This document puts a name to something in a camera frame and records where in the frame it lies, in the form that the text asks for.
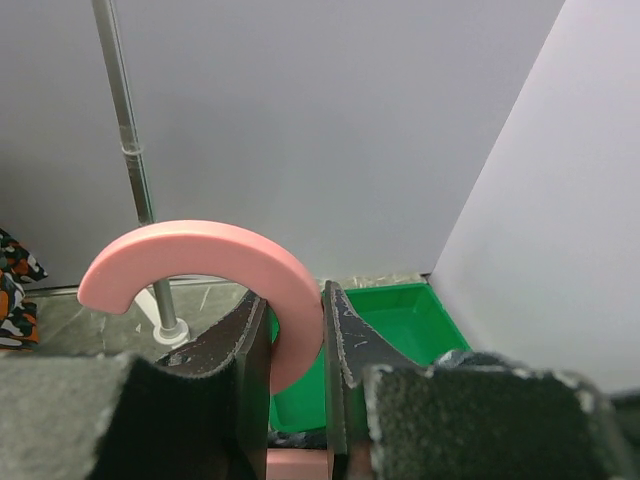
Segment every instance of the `scratched black metal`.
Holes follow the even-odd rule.
[[[324,294],[327,445],[333,480],[373,478],[362,389],[366,365],[417,367],[363,321],[345,291],[327,282]]]

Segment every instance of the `patterned cloth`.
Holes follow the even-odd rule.
[[[0,229],[0,350],[32,351],[38,343],[36,304],[24,298],[22,285],[46,276],[33,255]]]

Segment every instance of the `gray wall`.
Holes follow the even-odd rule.
[[[640,4],[567,0],[432,282],[477,348],[637,388]]]
[[[431,270],[561,3],[120,1],[159,218]],[[1,9],[2,226],[74,283],[135,227],[89,0]]]

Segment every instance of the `white base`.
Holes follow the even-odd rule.
[[[189,334],[189,326],[187,322],[181,318],[177,318],[177,325],[167,330],[162,328],[160,321],[160,313],[158,312],[158,304],[153,295],[146,289],[142,289],[134,299],[140,310],[147,316],[153,324],[153,339],[160,345],[168,345],[172,348],[178,348],[191,340]]]

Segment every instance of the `pink block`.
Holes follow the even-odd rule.
[[[267,480],[329,480],[324,450],[269,449]]]
[[[95,310],[122,314],[146,286],[188,274],[226,278],[269,302],[280,322],[272,353],[272,394],[309,370],[322,346],[318,285],[287,250],[234,225],[180,220],[129,232],[96,257],[82,279],[78,300]]]

